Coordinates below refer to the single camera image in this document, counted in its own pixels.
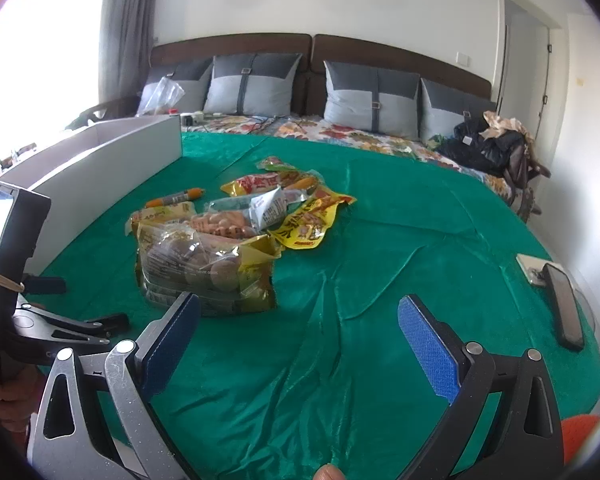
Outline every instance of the wall socket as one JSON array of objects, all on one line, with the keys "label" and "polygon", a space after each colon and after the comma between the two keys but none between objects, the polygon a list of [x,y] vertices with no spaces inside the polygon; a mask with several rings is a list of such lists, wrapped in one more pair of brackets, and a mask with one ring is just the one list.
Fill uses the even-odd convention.
[{"label": "wall socket", "polygon": [[469,66],[470,61],[471,58],[469,58],[467,54],[463,54],[462,52],[456,54],[456,63],[458,63],[458,65]]}]

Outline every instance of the clothing pile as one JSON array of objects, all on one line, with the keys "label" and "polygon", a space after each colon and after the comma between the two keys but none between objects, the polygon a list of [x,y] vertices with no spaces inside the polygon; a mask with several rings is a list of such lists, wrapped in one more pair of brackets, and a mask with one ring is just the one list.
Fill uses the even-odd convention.
[{"label": "clothing pile", "polygon": [[487,111],[483,117],[466,116],[436,151],[468,168],[503,177],[513,189],[525,189],[533,176],[548,173],[541,171],[533,142],[519,120]]}]

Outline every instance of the black bag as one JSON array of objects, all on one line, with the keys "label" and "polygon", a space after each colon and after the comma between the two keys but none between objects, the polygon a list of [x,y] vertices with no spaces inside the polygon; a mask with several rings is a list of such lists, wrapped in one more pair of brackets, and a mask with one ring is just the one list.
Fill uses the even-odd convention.
[{"label": "black bag", "polygon": [[467,115],[454,128],[454,138],[444,140],[436,151],[466,168],[504,177],[512,188],[525,189],[528,182],[525,136],[507,130],[499,137],[485,139],[480,133],[488,127],[483,117]]}]

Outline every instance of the green bedsheet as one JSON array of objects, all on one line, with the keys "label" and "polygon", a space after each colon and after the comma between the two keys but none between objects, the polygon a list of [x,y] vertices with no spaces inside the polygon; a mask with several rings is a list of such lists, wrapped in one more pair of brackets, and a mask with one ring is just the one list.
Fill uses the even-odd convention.
[{"label": "green bedsheet", "polygon": [[[203,479],[303,480],[326,462],[349,480],[395,479],[445,409],[398,328],[398,300],[408,293],[490,352],[539,349],[562,418],[593,407],[598,346],[585,321],[581,353],[557,345],[545,293],[527,284],[516,263],[516,253],[548,257],[526,226],[470,176],[379,153],[184,134],[180,160],[111,207],[49,266],[46,273],[63,276],[69,292],[42,302],[79,319],[127,312],[136,336],[163,312],[134,283],[135,241],[123,235],[129,213],[192,186],[207,189],[202,210],[204,200],[222,196],[221,184],[256,172],[268,155],[319,171],[358,201],[340,206],[317,249],[286,250],[275,263],[277,310],[203,319],[155,397],[163,424]],[[459,466],[477,455],[496,400]],[[115,426],[110,406],[107,417]]]}]

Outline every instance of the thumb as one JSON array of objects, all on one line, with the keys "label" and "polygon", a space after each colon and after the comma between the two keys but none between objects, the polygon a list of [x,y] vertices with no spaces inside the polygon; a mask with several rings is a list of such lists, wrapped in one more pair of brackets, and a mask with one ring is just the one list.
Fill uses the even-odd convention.
[{"label": "thumb", "polygon": [[314,480],[347,480],[333,464],[325,464],[315,472]]}]

